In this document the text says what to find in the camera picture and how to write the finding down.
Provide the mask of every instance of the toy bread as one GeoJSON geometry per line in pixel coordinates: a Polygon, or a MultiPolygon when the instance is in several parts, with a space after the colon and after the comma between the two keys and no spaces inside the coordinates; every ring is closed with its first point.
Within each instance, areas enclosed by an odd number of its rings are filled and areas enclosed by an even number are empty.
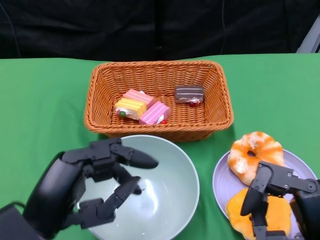
{"type": "Polygon", "coordinates": [[[141,101],[145,103],[147,109],[149,109],[155,103],[155,99],[152,96],[149,96],[141,91],[136,91],[133,89],[130,89],[129,91],[127,91],[123,95],[123,97],[126,99],[141,101]]]}
{"type": "Polygon", "coordinates": [[[230,169],[248,186],[256,177],[260,161],[285,166],[281,144],[261,131],[246,134],[235,141],[227,161],[230,169]]]}
{"type": "Polygon", "coordinates": [[[118,116],[135,120],[138,120],[147,110],[147,106],[144,102],[128,98],[121,98],[114,106],[115,113],[118,116]]]}
{"type": "MultiPolygon", "coordinates": [[[[232,227],[240,232],[246,240],[256,240],[253,231],[251,214],[241,216],[242,204],[245,200],[248,189],[242,189],[233,196],[225,207],[226,214],[232,227]]],[[[266,212],[268,231],[284,231],[288,236],[291,231],[291,207],[285,198],[268,196],[268,210],[266,212]]]]}
{"type": "Polygon", "coordinates": [[[162,102],[157,101],[150,107],[140,118],[139,123],[143,124],[160,124],[165,123],[170,113],[170,108],[162,102]]]}
{"type": "Polygon", "coordinates": [[[179,104],[200,104],[204,100],[204,87],[201,85],[181,85],[175,87],[175,101],[179,104]]]}

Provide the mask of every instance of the green tablecloth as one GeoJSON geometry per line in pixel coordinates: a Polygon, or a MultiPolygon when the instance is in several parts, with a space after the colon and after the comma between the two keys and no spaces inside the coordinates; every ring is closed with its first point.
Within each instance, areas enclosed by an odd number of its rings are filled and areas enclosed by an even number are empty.
{"type": "MultiPolygon", "coordinates": [[[[178,240],[242,239],[220,212],[212,175],[220,157],[243,134],[263,131],[320,176],[320,54],[202,57],[224,68],[234,110],[229,129],[179,144],[200,179],[197,211],[178,240]]],[[[98,136],[84,127],[90,74],[99,62],[75,59],[0,60],[0,207],[26,202],[59,151],[98,136]]],[[[57,240],[93,240],[71,227],[57,240]]]]}

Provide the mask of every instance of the robotic hand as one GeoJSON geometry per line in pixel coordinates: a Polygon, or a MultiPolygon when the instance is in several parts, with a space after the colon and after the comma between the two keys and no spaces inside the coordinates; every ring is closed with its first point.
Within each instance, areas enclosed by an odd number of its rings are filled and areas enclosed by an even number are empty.
{"type": "Polygon", "coordinates": [[[256,240],[289,240],[284,231],[267,231],[268,195],[293,194],[290,206],[302,234],[295,240],[320,239],[320,180],[300,179],[293,170],[261,161],[244,198],[241,216],[251,214],[256,240]]]}
{"type": "Polygon", "coordinates": [[[82,229],[111,223],[130,194],[140,195],[139,176],[132,177],[120,164],[153,169],[158,162],[136,149],[122,146],[120,138],[94,141],[87,148],[60,152],[34,188],[23,214],[9,204],[0,209],[1,240],[53,239],[71,225],[82,229]],[[93,199],[74,206],[86,191],[85,179],[114,178],[120,186],[104,201],[93,199]]]}

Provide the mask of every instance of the orange donut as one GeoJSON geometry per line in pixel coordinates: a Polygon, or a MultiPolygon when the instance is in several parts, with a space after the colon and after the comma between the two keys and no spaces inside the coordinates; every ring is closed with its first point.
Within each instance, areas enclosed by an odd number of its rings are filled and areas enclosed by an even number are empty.
{"type": "Polygon", "coordinates": [[[227,161],[235,175],[248,186],[256,177],[260,161],[285,166],[281,144],[262,131],[246,134],[235,141],[227,161]]]}
{"type": "MultiPolygon", "coordinates": [[[[241,216],[240,211],[244,203],[248,189],[242,189],[234,195],[225,207],[232,227],[240,232],[246,240],[256,240],[250,220],[251,214],[241,216]]],[[[291,231],[291,207],[285,198],[268,196],[268,210],[266,212],[266,222],[268,231],[284,231],[288,236],[291,231]]]]}

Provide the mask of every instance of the donut hole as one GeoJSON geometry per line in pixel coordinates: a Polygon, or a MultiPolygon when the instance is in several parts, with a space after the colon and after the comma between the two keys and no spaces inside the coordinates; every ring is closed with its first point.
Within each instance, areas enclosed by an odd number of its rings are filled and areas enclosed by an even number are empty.
{"type": "Polygon", "coordinates": [[[255,156],[256,156],[256,154],[255,154],[253,151],[251,151],[251,150],[247,151],[247,154],[248,154],[250,157],[255,157],[255,156]]]}

